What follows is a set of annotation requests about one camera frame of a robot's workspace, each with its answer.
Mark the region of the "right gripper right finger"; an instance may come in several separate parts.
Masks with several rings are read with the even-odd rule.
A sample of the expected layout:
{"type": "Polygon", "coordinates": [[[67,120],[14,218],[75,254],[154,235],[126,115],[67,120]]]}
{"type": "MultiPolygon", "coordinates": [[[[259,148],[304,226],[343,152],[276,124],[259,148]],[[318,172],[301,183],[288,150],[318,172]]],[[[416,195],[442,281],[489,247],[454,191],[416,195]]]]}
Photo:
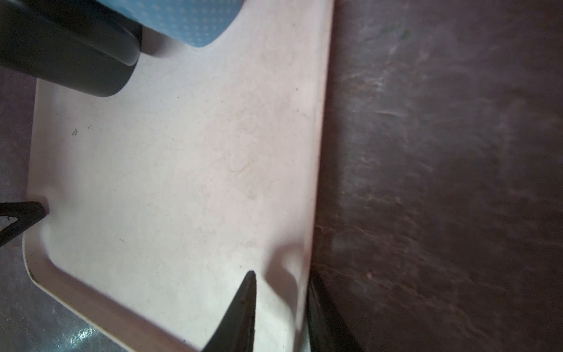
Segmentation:
{"type": "Polygon", "coordinates": [[[313,352],[362,351],[319,274],[309,276],[306,299],[309,344],[313,352]]]}

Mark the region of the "beige serving tray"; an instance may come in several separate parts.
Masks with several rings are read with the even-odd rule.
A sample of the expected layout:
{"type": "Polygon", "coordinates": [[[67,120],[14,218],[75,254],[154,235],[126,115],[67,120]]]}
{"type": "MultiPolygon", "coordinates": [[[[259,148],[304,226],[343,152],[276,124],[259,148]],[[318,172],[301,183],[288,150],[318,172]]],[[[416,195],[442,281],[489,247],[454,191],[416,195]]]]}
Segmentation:
{"type": "Polygon", "coordinates": [[[334,3],[246,1],[96,98],[39,81],[31,280],[129,351],[195,351],[257,277],[256,351],[297,351],[334,3]]]}

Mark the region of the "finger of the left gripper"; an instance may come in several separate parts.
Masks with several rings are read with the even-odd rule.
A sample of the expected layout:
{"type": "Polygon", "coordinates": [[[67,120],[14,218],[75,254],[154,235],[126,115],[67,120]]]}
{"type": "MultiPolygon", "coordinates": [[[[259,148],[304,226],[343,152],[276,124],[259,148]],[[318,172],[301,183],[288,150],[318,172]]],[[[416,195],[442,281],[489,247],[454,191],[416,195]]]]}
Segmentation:
{"type": "Polygon", "coordinates": [[[16,218],[16,221],[1,230],[1,246],[20,236],[46,215],[40,202],[2,202],[1,217],[16,218]]]}

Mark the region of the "light blue floral mug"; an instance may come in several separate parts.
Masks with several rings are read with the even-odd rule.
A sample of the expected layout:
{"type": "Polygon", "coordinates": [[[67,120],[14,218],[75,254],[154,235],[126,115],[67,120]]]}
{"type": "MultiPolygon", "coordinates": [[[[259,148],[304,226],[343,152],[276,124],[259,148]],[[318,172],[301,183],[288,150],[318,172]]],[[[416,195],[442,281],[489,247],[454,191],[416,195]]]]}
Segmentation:
{"type": "Polygon", "coordinates": [[[156,32],[193,47],[217,39],[233,22],[243,0],[99,0],[156,32]]]}

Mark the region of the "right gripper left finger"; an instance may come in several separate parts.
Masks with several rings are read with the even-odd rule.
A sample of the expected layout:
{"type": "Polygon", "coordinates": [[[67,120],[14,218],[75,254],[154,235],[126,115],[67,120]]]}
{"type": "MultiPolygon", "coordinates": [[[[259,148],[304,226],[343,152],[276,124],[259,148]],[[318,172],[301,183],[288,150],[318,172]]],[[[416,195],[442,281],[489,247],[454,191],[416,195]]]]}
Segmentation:
{"type": "Polygon", "coordinates": [[[253,352],[257,279],[248,271],[203,352],[253,352]]]}

